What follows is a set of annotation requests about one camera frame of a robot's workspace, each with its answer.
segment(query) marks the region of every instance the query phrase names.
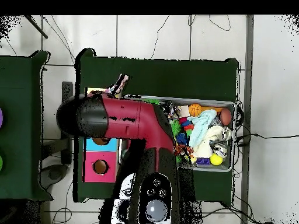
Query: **green table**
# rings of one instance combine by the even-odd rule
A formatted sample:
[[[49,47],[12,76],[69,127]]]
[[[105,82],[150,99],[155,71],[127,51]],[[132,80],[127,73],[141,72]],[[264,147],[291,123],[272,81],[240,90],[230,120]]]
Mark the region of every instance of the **green table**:
[[[0,199],[51,200],[38,181],[41,161],[40,74],[48,52],[0,56]]]
[[[83,94],[85,88],[106,88],[120,74],[128,74],[132,79],[124,94],[235,101],[235,59],[220,62],[97,58],[92,49],[86,49],[78,55],[77,62],[77,80]],[[84,140],[80,139],[78,173],[74,175],[78,176],[78,201],[110,198],[114,184],[82,182],[83,147]],[[231,205],[232,171],[193,171],[193,179],[196,200]]]

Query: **orange ball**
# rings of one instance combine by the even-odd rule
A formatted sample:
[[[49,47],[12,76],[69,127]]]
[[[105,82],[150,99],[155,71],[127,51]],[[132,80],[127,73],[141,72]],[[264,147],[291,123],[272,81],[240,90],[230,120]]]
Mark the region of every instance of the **orange ball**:
[[[189,113],[193,117],[197,117],[201,113],[201,105],[198,103],[193,103],[189,107]]]

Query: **yellow ball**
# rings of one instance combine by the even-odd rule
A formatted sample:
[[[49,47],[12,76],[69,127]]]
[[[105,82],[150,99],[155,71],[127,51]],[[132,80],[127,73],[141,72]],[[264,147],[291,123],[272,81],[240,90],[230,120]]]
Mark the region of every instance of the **yellow ball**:
[[[197,160],[197,158],[196,158],[196,157],[191,157],[190,159],[191,159],[191,162],[192,162],[192,163],[195,163],[195,162],[196,162],[196,160]]]
[[[216,155],[215,153],[212,154],[210,160],[211,160],[211,163],[215,166],[218,166],[223,162],[223,158]]]

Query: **basketball toy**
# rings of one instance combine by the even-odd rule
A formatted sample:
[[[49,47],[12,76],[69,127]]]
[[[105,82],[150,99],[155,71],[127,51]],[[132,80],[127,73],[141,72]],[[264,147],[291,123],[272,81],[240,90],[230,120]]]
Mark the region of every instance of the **basketball toy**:
[[[215,166],[219,166],[223,162],[223,158],[216,155],[215,153],[212,154],[210,160],[211,160],[211,164]]]
[[[192,117],[197,117],[201,113],[201,105],[193,103],[189,107],[189,113]]]
[[[217,114],[219,114],[223,108],[222,107],[203,107],[203,106],[199,105],[198,103],[193,103],[189,107],[189,113],[191,116],[197,117],[203,111],[211,110],[211,109],[214,109],[217,112]]]

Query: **table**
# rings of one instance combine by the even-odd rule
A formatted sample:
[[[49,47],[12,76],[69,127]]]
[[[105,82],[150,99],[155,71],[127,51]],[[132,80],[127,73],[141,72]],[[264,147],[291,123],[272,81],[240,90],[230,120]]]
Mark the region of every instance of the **table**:
[[[77,81],[81,84],[80,88],[77,84],[77,93],[84,94],[85,88],[106,88],[120,74],[128,74],[132,79],[124,94],[235,101],[238,70],[235,59],[221,62],[98,58],[89,48],[81,51],[76,61]],[[78,160],[74,161],[74,200],[110,198],[113,183],[82,182],[82,162],[78,161],[83,160],[83,147],[84,139],[80,138]],[[226,206],[231,205],[232,170],[226,173],[192,171],[183,176],[193,179],[189,187],[194,191],[194,200],[220,201]],[[182,200],[192,201],[192,197]]]

